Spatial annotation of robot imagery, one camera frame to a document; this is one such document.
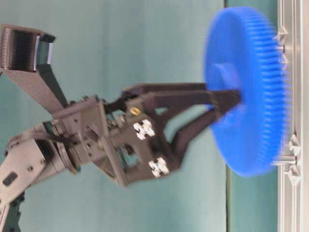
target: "gear teeth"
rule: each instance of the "gear teeth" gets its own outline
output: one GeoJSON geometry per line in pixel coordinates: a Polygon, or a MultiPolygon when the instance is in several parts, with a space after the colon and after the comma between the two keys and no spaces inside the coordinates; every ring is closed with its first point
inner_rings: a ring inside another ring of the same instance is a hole
{"type": "Polygon", "coordinates": [[[241,11],[246,11],[241,13],[241,17],[245,21],[248,35],[254,41],[264,83],[264,129],[259,157],[255,164],[256,167],[263,167],[270,158],[279,154],[281,144],[287,137],[291,93],[289,81],[286,80],[281,64],[282,54],[277,50],[278,41],[274,39],[272,26],[253,9],[241,8],[241,11]]]}

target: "black plastic part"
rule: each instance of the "black plastic part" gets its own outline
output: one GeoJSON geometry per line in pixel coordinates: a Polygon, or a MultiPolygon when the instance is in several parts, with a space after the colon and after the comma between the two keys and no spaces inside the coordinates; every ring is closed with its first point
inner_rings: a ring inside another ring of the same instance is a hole
{"type": "Polygon", "coordinates": [[[22,193],[14,201],[10,203],[10,209],[7,214],[6,221],[3,227],[4,232],[20,232],[20,228],[18,225],[21,215],[19,211],[19,206],[24,200],[25,200],[25,193],[22,193]]]}
{"type": "Polygon", "coordinates": [[[20,86],[50,114],[67,106],[66,98],[50,64],[36,64],[39,41],[52,43],[55,37],[43,31],[2,24],[0,72],[20,86]]]}
{"type": "Polygon", "coordinates": [[[239,102],[238,90],[209,91],[205,83],[141,84],[127,88],[122,97],[105,105],[106,112],[122,110],[126,116],[126,126],[111,130],[108,138],[102,141],[111,141],[111,144],[106,144],[106,152],[118,183],[125,186],[155,178],[149,162],[158,157],[164,158],[170,172],[179,169],[190,142],[239,102]],[[197,104],[208,104],[212,108],[181,127],[169,143],[164,135],[168,121],[197,104]],[[134,108],[139,112],[132,113],[134,108]],[[158,114],[158,108],[166,108],[166,111],[158,114]],[[155,136],[141,140],[135,135],[137,132],[133,125],[142,125],[144,119],[151,122],[155,136]],[[138,158],[135,166],[125,170],[121,157],[111,153],[111,150],[119,150],[124,145],[130,146],[138,158]]]}

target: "brass screw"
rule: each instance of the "brass screw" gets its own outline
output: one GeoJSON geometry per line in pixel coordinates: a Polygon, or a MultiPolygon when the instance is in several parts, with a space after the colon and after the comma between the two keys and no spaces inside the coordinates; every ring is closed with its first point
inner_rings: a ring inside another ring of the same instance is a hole
{"type": "Polygon", "coordinates": [[[139,109],[139,108],[136,108],[136,107],[132,107],[130,111],[131,111],[131,113],[134,114],[135,116],[138,116],[138,115],[141,114],[140,109],[139,109]]]}

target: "teal wall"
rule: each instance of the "teal wall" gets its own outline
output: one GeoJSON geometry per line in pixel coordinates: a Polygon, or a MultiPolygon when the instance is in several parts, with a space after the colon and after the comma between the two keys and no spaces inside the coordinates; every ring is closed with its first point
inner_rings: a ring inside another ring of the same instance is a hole
{"type": "MultiPolygon", "coordinates": [[[[227,0],[227,6],[251,6],[277,27],[277,0],[227,0]]],[[[278,171],[242,178],[227,171],[228,231],[276,232],[278,221],[278,171]]]]}
{"type": "MultiPolygon", "coordinates": [[[[69,100],[107,100],[138,82],[198,82],[206,32],[223,0],[2,0],[0,22],[53,33],[54,73],[69,100]]],[[[169,127],[187,120],[190,112],[169,127]]],[[[50,116],[0,78],[0,147],[50,116]]],[[[94,165],[26,191],[24,232],[225,232],[225,165],[210,131],[193,142],[183,169],[127,189],[94,165]]]]}

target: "bolt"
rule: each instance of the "bolt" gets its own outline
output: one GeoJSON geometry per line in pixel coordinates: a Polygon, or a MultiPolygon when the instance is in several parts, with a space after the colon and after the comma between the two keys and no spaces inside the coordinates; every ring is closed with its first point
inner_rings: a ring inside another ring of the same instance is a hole
{"type": "Polygon", "coordinates": [[[139,109],[139,108],[136,108],[136,107],[132,107],[130,111],[131,111],[131,113],[132,113],[133,115],[135,115],[135,116],[138,116],[138,115],[141,114],[140,109],[139,109]]]}
{"type": "Polygon", "coordinates": [[[28,172],[32,172],[32,171],[33,171],[33,167],[32,167],[32,166],[29,166],[29,167],[27,168],[27,170],[28,170],[28,172]]]}

